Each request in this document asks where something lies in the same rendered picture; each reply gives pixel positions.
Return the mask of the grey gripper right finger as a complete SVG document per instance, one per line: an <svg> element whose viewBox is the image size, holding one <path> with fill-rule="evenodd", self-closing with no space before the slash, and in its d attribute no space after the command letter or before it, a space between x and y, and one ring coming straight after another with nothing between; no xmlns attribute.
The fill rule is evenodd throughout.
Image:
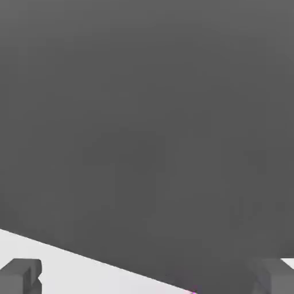
<svg viewBox="0 0 294 294"><path fill-rule="evenodd" d="M255 276L252 294L294 294L294 269L281 259L252 262Z"/></svg>

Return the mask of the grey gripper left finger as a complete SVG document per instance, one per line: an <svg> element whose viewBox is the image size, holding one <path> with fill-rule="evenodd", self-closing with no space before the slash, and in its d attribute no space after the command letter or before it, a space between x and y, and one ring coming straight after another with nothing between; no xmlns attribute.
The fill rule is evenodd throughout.
<svg viewBox="0 0 294 294"><path fill-rule="evenodd" d="M0 294L42 294L40 259L14 258L0 269Z"/></svg>

